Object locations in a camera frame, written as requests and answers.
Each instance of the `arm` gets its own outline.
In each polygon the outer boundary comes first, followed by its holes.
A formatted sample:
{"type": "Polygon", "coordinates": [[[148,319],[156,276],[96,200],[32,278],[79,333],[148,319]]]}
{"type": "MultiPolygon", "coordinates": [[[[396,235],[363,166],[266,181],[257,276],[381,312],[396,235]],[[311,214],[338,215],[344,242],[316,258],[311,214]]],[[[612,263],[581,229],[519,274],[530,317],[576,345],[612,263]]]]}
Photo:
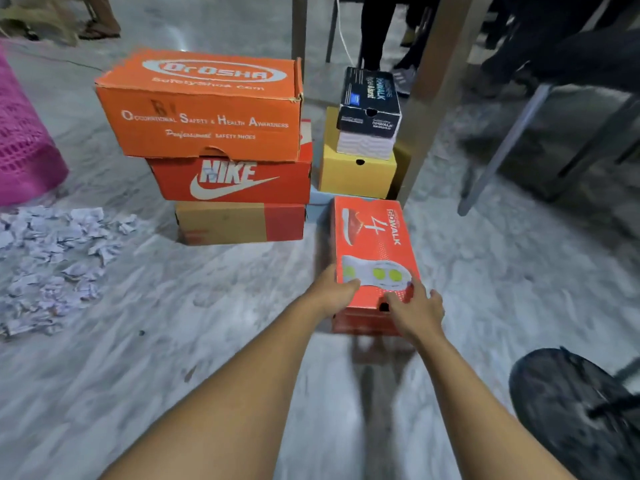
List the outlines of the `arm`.
{"type": "Polygon", "coordinates": [[[166,412],[101,480],[271,479],[302,357],[316,325],[360,282],[330,266],[255,339],[166,412]]]}
{"type": "Polygon", "coordinates": [[[498,402],[444,336],[442,297],[413,279],[414,295],[403,303],[387,295],[399,331],[418,350],[465,480],[575,480],[498,402]]]}

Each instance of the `forearm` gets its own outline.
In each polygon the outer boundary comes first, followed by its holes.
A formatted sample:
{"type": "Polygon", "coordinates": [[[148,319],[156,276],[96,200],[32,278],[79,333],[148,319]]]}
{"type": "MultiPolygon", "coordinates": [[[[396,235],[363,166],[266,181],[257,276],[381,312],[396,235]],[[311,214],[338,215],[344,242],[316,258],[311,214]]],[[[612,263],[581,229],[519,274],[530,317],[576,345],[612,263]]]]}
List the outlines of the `forearm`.
{"type": "Polygon", "coordinates": [[[425,337],[418,348],[465,480],[574,479],[444,337],[425,337]]]}
{"type": "Polygon", "coordinates": [[[293,302],[102,480],[270,479],[316,313],[304,298],[293,302]]]}

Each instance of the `yellow-green circle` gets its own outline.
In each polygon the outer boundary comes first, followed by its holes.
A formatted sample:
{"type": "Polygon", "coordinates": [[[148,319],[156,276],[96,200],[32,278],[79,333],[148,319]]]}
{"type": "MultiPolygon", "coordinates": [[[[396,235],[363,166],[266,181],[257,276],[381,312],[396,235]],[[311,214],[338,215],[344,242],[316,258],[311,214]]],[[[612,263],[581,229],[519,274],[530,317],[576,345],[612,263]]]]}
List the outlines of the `yellow-green circle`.
{"type": "Polygon", "coordinates": [[[392,269],[389,271],[389,278],[391,278],[391,281],[402,281],[402,273],[397,269],[392,269]]]}

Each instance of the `person's right arm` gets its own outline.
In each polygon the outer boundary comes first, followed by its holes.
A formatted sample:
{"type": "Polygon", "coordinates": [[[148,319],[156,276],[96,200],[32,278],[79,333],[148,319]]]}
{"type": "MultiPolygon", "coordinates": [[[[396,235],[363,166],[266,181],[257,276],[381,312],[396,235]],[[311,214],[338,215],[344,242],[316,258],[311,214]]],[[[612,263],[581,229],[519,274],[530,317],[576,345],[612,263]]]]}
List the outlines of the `person's right arm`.
{"type": "Polygon", "coordinates": [[[418,350],[438,399],[464,480],[575,480],[498,402],[442,330],[442,297],[413,279],[411,302],[387,301],[401,334],[418,350]]]}

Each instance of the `person's left hand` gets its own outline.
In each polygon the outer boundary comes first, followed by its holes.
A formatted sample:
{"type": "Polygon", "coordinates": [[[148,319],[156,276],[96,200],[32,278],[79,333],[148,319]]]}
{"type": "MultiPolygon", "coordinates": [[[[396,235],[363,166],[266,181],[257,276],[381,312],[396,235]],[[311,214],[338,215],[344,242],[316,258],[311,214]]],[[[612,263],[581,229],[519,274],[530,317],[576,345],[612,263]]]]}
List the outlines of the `person's left hand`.
{"type": "Polygon", "coordinates": [[[345,309],[360,288],[360,280],[348,283],[335,282],[335,265],[327,267],[302,295],[319,312],[318,320],[331,317],[345,309]]]}

